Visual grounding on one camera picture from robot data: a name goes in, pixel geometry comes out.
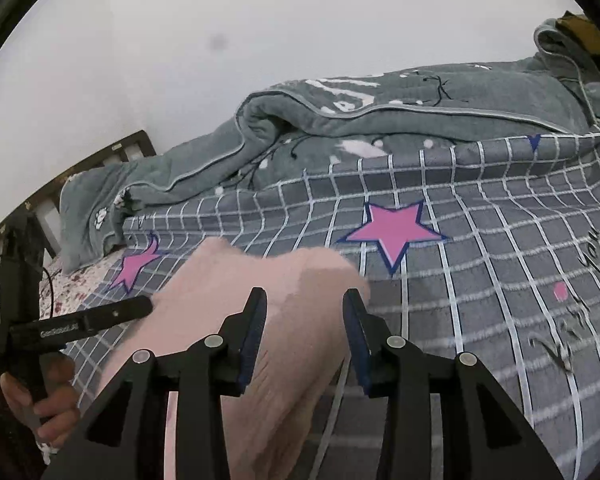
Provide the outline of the person's left hand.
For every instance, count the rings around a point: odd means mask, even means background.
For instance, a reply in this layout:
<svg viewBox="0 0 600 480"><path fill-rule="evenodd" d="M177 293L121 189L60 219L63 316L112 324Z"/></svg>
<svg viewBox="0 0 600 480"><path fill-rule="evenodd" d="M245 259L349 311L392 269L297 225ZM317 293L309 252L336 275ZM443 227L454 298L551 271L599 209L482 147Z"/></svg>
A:
<svg viewBox="0 0 600 480"><path fill-rule="evenodd" d="M74 362L61 353L50 354L45 369L50 393L41 401L33 402L29 390L11 374L1 374L0 387L12 414L36 440L61 448L81 418L79 395L71 383Z"/></svg>

